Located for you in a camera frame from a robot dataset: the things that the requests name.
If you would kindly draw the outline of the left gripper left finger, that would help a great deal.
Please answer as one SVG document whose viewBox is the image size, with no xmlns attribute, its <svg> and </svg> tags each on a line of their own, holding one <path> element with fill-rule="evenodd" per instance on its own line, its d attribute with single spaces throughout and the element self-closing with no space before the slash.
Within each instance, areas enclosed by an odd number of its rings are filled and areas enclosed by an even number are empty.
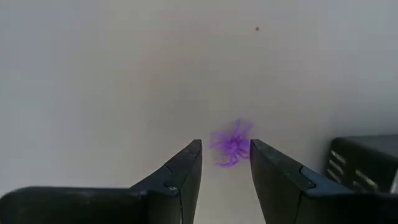
<svg viewBox="0 0 398 224">
<path fill-rule="evenodd" d="M 24 187 L 0 198 L 0 224 L 193 224 L 202 142 L 129 188 Z"/>
</svg>

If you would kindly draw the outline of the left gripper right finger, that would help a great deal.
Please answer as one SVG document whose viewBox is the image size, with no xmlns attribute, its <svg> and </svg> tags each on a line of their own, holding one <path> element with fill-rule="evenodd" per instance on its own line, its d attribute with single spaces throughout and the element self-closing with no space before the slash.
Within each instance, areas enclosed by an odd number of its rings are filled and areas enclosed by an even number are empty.
<svg viewBox="0 0 398 224">
<path fill-rule="evenodd" d="M 354 192 L 259 139 L 250 163 L 266 224 L 398 224 L 398 195 Z"/>
</svg>

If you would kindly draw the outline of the purple toy spider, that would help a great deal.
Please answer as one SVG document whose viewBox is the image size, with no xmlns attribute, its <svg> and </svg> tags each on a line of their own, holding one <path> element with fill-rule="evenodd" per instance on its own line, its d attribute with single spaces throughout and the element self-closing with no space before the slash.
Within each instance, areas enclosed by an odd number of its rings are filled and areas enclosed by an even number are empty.
<svg viewBox="0 0 398 224">
<path fill-rule="evenodd" d="M 249 159 L 250 138 L 253 129 L 252 123 L 237 119 L 233 126 L 225 132 L 213 132 L 210 134 L 210 149 L 217 150 L 221 161 L 217 161 L 218 167 L 229 168 L 237 165 L 242 159 Z"/>
</svg>

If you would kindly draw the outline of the black slotted plastic basket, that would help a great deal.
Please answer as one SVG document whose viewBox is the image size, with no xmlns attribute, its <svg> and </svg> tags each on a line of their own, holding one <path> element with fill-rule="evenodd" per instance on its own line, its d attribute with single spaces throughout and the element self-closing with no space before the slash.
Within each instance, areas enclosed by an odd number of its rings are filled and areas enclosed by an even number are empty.
<svg viewBox="0 0 398 224">
<path fill-rule="evenodd" d="M 325 175 L 354 191 L 398 194 L 398 134 L 333 139 Z"/>
</svg>

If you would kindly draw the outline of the grey table mat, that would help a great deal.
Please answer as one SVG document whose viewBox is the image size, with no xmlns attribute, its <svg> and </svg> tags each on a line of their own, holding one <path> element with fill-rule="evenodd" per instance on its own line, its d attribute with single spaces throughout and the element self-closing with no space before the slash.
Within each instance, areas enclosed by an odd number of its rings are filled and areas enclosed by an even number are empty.
<svg viewBox="0 0 398 224">
<path fill-rule="evenodd" d="M 0 196 L 129 187 L 201 139 L 195 224 L 265 224 L 209 147 L 237 119 L 317 172 L 398 133 L 398 0 L 0 0 Z"/>
</svg>

